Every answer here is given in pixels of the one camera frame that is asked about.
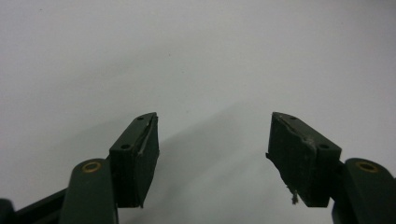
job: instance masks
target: white background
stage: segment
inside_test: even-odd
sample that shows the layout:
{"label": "white background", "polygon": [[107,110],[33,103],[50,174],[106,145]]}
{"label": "white background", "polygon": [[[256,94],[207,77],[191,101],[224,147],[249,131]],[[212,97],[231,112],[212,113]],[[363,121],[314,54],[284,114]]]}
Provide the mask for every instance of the white background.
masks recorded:
{"label": "white background", "polygon": [[271,113],[395,175],[395,84],[393,0],[3,0],[0,197],[65,188],[156,111],[145,208],[120,223],[332,223],[265,159]]}

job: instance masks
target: white surface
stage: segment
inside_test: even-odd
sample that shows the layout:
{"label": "white surface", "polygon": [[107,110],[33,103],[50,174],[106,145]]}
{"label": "white surface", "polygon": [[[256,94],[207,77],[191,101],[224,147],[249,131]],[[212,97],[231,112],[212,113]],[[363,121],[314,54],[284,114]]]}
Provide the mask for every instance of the white surface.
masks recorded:
{"label": "white surface", "polygon": [[332,223],[264,158],[271,113],[396,175],[396,2],[3,1],[0,195],[17,209],[157,111],[161,156],[120,223]]}

